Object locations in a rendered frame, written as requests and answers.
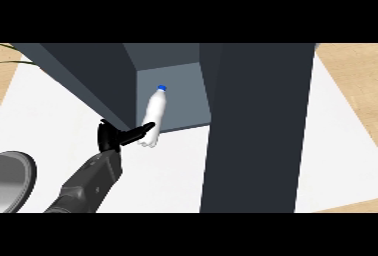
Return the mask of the grey metal bowl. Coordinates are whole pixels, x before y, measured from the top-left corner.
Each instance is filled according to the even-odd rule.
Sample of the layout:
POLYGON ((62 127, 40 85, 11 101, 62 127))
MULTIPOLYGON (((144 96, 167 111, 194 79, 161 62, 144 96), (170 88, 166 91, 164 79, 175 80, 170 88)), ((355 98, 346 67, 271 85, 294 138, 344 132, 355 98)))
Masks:
POLYGON ((20 151, 0 153, 0 213, 17 213, 31 195, 37 179, 33 157, 20 151))

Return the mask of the white bottle with blue cap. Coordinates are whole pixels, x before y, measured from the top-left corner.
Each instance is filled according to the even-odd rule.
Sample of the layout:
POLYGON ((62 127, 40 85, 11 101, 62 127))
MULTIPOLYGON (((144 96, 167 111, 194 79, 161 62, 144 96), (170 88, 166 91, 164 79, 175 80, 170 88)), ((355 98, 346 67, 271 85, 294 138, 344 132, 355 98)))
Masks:
POLYGON ((147 114, 145 114, 142 124, 148 124, 154 122, 155 126, 147 132, 145 137, 138 141, 138 144, 142 145, 144 147, 154 148, 158 142, 160 128, 161 128, 161 122, 163 122, 163 116, 164 116, 166 104, 167 104, 166 90, 167 90, 167 87, 164 85, 160 85, 157 87, 155 93, 150 98, 147 114))

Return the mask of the dark grey cabinet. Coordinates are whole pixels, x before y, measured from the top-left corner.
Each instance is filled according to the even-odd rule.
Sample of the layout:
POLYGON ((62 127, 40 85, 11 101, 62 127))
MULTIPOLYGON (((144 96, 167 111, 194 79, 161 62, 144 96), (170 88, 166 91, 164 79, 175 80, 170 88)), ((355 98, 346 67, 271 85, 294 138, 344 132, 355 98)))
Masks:
POLYGON ((164 132, 212 123, 197 43, 18 43, 15 48, 121 130, 166 86, 164 132))

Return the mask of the green plant leaf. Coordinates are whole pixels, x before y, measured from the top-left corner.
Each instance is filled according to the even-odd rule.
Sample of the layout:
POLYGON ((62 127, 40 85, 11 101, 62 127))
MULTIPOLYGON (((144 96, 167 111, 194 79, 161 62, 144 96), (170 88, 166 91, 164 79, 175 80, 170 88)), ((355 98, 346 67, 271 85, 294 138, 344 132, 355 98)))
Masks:
POLYGON ((23 53, 11 44, 0 43, 0 66, 17 64, 36 65, 33 61, 23 59, 23 53))

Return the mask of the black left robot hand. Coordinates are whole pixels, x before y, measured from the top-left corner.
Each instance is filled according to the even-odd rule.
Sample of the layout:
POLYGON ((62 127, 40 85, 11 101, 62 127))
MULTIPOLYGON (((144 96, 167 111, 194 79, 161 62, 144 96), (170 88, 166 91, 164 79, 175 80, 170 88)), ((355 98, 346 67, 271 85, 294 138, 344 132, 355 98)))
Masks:
POLYGON ((102 119, 98 127, 99 151, 105 152, 114 150, 116 152, 120 152, 121 147, 142 139, 154 127, 155 123, 150 122, 129 131, 121 131, 105 119, 102 119))

